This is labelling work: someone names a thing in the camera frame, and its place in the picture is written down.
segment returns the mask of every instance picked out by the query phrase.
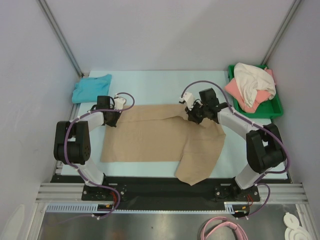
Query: white panel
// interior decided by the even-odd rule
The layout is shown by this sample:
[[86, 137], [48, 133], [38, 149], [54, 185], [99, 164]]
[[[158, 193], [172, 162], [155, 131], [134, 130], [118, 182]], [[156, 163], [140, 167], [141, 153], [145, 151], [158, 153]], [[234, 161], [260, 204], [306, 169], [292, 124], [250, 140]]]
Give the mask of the white panel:
[[284, 115], [276, 120], [320, 227], [320, 1], [302, 3], [271, 58]]
[[55, 160], [77, 75], [35, 0], [0, 1], [0, 232], [25, 205], [21, 239]]
[[259, 64], [293, 0], [47, 0], [83, 72]]

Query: white cloth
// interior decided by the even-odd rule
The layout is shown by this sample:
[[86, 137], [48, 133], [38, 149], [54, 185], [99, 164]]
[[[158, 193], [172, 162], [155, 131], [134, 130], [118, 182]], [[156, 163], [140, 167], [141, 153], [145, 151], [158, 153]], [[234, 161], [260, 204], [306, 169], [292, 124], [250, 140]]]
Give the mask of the white cloth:
[[234, 78], [245, 105], [252, 108], [257, 97], [257, 90], [265, 90], [271, 95], [269, 100], [276, 95], [276, 86], [273, 77], [265, 70], [243, 63], [234, 67]]

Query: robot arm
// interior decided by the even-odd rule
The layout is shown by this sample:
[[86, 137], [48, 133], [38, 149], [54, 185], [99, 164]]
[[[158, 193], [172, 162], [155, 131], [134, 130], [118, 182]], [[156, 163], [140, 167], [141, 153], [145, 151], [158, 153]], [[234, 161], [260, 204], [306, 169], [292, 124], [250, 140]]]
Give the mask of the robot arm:
[[[189, 92], [180, 99], [180, 103], [187, 105], [185, 111], [189, 121], [200, 124], [204, 118], [208, 118], [230, 128], [246, 140], [247, 165], [234, 179], [240, 191], [252, 187], [266, 171], [286, 160], [281, 146], [271, 136], [234, 115], [225, 102], [219, 103], [212, 88], [200, 91], [199, 95], [201, 104]], [[261, 127], [281, 140], [279, 130], [273, 123]]]
[[[126, 99], [115, 96], [98, 96], [97, 104], [92, 107], [99, 109], [122, 110], [126, 104]], [[116, 123], [121, 115], [119, 111], [105, 111], [92, 113], [76, 122], [70, 131], [67, 144], [67, 155], [70, 162], [81, 170], [81, 172], [93, 183], [101, 185], [104, 181], [104, 173], [101, 172], [93, 160], [90, 158], [91, 145], [89, 133], [95, 128], [108, 125], [116, 127]], [[59, 121], [56, 125], [53, 155], [57, 161], [66, 163], [64, 154], [64, 142], [66, 132], [70, 126], [70, 121]]]

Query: light blue table surface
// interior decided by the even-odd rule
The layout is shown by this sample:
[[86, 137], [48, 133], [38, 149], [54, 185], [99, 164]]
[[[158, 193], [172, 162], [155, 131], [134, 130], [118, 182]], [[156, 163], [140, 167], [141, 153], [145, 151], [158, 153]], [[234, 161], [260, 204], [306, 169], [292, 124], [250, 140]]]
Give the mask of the light blue table surface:
[[[90, 77], [112, 75], [109, 95], [128, 92], [135, 98], [137, 105], [177, 104], [184, 88], [198, 80], [208, 80], [220, 87], [228, 83], [225, 71], [91, 71]], [[211, 88], [208, 83], [198, 83], [188, 91], [199, 97], [199, 91]], [[213, 86], [220, 103], [225, 102], [222, 93]], [[124, 95], [127, 105], [132, 103], [130, 97]], [[78, 115], [86, 113], [95, 102], [81, 103]], [[270, 119], [254, 119], [263, 125], [271, 123]], [[214, 167], [210, 178], [233, 178], [241, 172], [247, 164], [246, 142], [228, 127], [222, 126], [226, 134], [221, 155]], [[90, 132], [91, 158], [98, 168], [107, 176], [126, 177], [174, 177], [179, 164], [172, 162], [100, 162], [103, 149], [105, 126], [100, 126]], [[275, 171], [284, 169], [283, 163]], [[62, 175], [77, 175], [78, 173], [68, 165], [64, 165]], [[287, 175], [268, 174], [268, 179], [286, 179]]]

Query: white plastic part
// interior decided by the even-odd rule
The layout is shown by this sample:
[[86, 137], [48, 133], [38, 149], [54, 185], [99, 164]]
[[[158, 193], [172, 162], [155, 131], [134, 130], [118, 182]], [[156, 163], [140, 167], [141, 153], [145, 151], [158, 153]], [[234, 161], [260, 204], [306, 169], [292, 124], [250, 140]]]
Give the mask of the white plastic part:
[[104, 173], [97, 168], [97, 165], [92, 161], [91, 157], [85, 162], [85, 165], [76, 164], [81, 172], [86, 176], [91, 182], [101, 185], [104, 180]]
[[283, 222], [287, 226], [284, 233], [285, 240], [312, 240], [311, 235], [300, 226], [299, 219], [287, 212], [283, 217]]
[[19, 205], [6, 221], [4, 229], [0, 235], [0, 240], [18, 239], [22, 224], [25, 219], [25, 205]]
[[287, 227], [284, 232], [285, 240], [314, 240], [310, 233], [305, 230], [302, 226], [298, 226], [297, 229], [291, 229]]
[[95, 112], [82, 118], [79, 122], [83, 121], [88, 122], [89, 132], [91, 132], [96, 127], [99, 127], [102, 124], [104, 124], [104, 114], [102, 112]]
[[121, 96], [114, 98], [114, 109], [122, 110], [127, 100]]
[[218, 112], [218, 121], [221, 125], [230, 128], [236, 134], [240, 135], [244, 140], [246, 140], [247, 133], [249, 133], [252, 130], [258, 130], [258, 128], [256, 128], [255, 126], [252, 126], [251, 124], [235, 116], [228, 107]]
[[297, 229], [300, 225], [299, 219], [295, 215], [293, 215], [289, 212], [287, 212], [284, 215], [283, 222], [287, 228], [291, 228], [291, 229]]
[[248, 189], [255, 184], [256, 180], [260, 178], [261, 175], [262, 174], [253, 171], [250, 165], [247, 164], [235, 177], [235, 182], [241, 189]]
[[194, 95], [191, 92], [185, 92], [182, 97], [180, 97], [180, 101], [183, 102], [185, 101], [186, 106], [188, 107], [189, 110], [192, 110], [194, 107], [194, 103], [196, 101]]

